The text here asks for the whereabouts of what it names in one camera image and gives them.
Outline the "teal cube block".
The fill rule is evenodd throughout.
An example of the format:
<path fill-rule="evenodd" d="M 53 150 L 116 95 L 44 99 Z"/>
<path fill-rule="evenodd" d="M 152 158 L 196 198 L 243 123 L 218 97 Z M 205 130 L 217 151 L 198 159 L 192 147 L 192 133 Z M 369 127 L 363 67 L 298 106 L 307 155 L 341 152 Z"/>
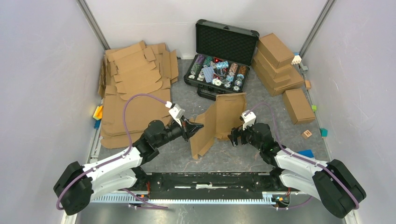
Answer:
<path fill-rule="evenodd" d="M 328 130 L 326 128 L 320 128 L 319 131 L 322 138 L 326 138 L 328 136 Z"/>

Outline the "orange yellow toy block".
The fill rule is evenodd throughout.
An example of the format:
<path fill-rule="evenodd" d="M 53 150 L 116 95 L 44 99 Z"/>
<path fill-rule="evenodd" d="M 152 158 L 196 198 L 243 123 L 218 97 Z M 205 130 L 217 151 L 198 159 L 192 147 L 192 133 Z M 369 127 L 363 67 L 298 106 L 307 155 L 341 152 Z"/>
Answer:
<path fill-rule="evenodd" d="M 100 106 L 96 107 L 96 109 L 92 115 L 92 118 L 95 120 L 101 120 L 102 116 L 103 116 L 103 106 L 100 105 Z"/>

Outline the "small wooden cube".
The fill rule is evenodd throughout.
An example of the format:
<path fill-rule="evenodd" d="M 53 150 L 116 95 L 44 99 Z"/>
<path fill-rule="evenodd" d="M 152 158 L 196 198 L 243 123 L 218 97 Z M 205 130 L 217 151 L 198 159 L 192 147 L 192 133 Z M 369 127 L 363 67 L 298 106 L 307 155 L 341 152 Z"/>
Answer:
<path fill-rule="evenodd" d="M 306 90 L 311 89 L 311 82 L 309 80 L 305 80 L 305 88 L 306 88 Z"/>

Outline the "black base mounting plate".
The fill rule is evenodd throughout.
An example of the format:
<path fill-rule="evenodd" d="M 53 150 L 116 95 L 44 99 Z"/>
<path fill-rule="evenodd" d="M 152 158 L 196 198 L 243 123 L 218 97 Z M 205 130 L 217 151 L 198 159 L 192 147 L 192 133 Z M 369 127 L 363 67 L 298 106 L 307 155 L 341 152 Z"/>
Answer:
<path fill-rule="evenodd" d="M 261 199 L 263 192 L 288 192 L 268 172 L 147 173 L 131 190 L 171 200 Z"/>

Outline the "white blue toy brick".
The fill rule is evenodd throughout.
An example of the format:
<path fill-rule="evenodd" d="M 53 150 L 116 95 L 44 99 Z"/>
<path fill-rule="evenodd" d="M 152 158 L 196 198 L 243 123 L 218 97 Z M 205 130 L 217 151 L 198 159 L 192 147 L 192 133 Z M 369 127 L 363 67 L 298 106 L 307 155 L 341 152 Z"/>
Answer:
<path fill-rule="evenodd" d="M 301 61 L 302 61 L 301 56 L 299 55 L 299 53 L 296 52 L 296 53 L 294 53 L 294 58 L 291 61 L 291 65 L 299 65 L 301 63 Z"/>

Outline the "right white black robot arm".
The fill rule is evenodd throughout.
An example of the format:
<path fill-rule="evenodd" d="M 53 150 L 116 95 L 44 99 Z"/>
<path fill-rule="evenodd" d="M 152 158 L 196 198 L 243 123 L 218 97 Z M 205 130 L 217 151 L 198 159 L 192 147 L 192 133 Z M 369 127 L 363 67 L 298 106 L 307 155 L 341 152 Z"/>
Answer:
<path fill-rule="evenodd" d="M 345 164 L 337 159 L 318 161 L 293 152 L 274 140 L 268 124 L 237 127 L 228 135 L 233 146 L 250 144 L 265 163 L 274 166 L 270 185 L 275 190 L 298 189 L 318 200 L 335 217 L 358 209 L 367 194 Z"/>

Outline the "black poker chip case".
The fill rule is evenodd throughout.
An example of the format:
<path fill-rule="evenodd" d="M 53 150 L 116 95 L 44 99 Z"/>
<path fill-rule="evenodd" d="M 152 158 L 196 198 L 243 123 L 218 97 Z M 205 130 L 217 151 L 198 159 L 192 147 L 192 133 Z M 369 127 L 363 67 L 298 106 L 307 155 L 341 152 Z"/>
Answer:
<path fill-rule="evenodd" d="M 218 94 L 241 93 L 246 85 L 259 33 L 200 19 L 196 28 L 196 55 L 184 75 L 197 94 L 215 100 Z"/>

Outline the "single folded cardboard box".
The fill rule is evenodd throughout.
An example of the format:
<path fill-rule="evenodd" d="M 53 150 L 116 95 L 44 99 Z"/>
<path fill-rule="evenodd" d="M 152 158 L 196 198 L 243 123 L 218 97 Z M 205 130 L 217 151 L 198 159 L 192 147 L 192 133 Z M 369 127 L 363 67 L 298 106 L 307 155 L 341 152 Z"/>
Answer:
<path fill-rule="evenodd" d="M 292 124 L 307 124 L 316 119 L 302 89 L 286 90 L 282 97 Z"/>

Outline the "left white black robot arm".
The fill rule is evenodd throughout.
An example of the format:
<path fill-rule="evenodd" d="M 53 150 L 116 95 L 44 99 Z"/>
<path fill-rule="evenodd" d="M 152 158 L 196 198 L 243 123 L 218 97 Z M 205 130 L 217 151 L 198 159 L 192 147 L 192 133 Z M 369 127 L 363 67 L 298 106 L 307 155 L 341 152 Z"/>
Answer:
<path fill-rule="evenodd" d="M 188 140 L 204 125 L 182 118 L 181 123 L 151 121 L 141 137 L 120 153 L 85 165 L 70 163 L 53 190 L 57 196 L 56 208 L 67 215 L 83 210 L 92 200 L 119 189 L 143 189 L 147 178 L 141 165 L 153 160 L 158 148 L 179 138 Z"/>

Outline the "wooden letter H block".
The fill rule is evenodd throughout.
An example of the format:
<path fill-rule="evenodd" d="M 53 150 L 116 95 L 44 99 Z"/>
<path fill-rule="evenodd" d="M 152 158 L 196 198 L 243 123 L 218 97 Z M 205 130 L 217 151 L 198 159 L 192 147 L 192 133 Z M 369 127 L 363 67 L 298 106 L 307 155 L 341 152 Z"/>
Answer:
<path fill-rule="evenodd" d="M 308 139 L 309 137 L 312 136 L 312 132 L 311 132 L 310 130 L 306 130 L 306 131 L 304 131 L 304 132 L 301 134 L 301 136 L 302 136 L 304 139 Z"/>

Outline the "stack of flat cardboard blanks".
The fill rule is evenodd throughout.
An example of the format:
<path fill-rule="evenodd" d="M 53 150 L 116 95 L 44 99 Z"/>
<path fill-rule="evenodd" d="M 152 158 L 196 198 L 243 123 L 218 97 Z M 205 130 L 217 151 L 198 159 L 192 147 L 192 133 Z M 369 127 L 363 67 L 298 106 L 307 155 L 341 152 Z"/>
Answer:
<path fill-rule="evenodd" d="M 170 121 L 161 101 L 170 101 L 171 84 L 178 80 L 176 50 L 165 43 L 144 41 L 105 51 L 98 94 L 103 99 L 101 145 L 108 149 L 136 141 L 149 122 Z"/>

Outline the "blue green stacked bricks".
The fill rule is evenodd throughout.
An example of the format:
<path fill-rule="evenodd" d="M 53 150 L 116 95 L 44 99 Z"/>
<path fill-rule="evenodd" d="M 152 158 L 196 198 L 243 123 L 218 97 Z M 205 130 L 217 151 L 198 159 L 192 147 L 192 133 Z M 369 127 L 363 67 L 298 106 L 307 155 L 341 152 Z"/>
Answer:
<path fill-rule="evenodd" d="M 314 158 L 314 154 L 313 154 L 313 152 L 311 151 L 311 150 L 303 150 L 303 151 L 298 151 L 298 153 L 300 154 L 300 155 L 303 155 L 303 156 L 306 156 L 306 157 L 309 157 L 309 158 Z"/>

